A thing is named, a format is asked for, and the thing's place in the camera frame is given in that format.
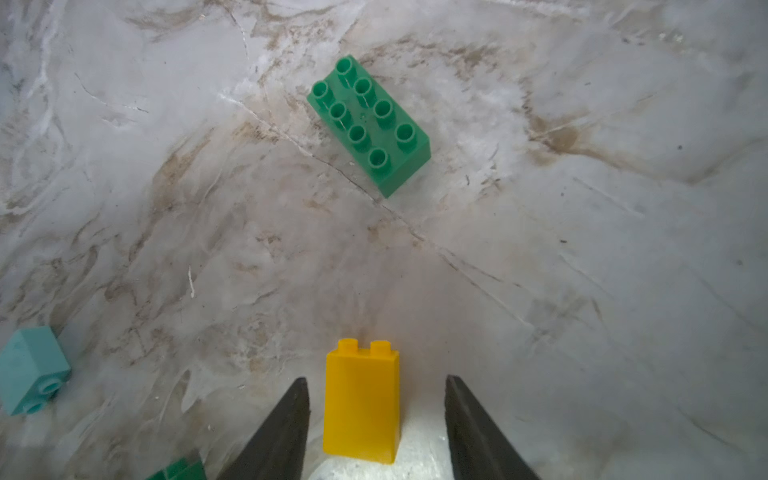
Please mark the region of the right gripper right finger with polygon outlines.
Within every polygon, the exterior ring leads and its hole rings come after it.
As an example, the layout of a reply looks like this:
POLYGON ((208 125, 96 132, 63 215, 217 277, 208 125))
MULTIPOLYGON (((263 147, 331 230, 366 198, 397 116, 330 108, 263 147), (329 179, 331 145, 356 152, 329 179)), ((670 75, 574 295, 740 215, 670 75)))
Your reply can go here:
POLYGON ((540 479, 459 376, 447 376, 444 405, 451 465, 456 480, 540 479))

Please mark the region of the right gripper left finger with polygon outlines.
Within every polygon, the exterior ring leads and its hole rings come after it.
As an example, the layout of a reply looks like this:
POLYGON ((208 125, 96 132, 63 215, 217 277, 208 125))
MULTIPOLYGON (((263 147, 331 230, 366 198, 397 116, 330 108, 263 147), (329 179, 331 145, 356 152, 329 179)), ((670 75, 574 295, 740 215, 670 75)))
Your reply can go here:
POLYGON ((219 479, 300 479, 310 412, 307 380, 299 377, 219 479))

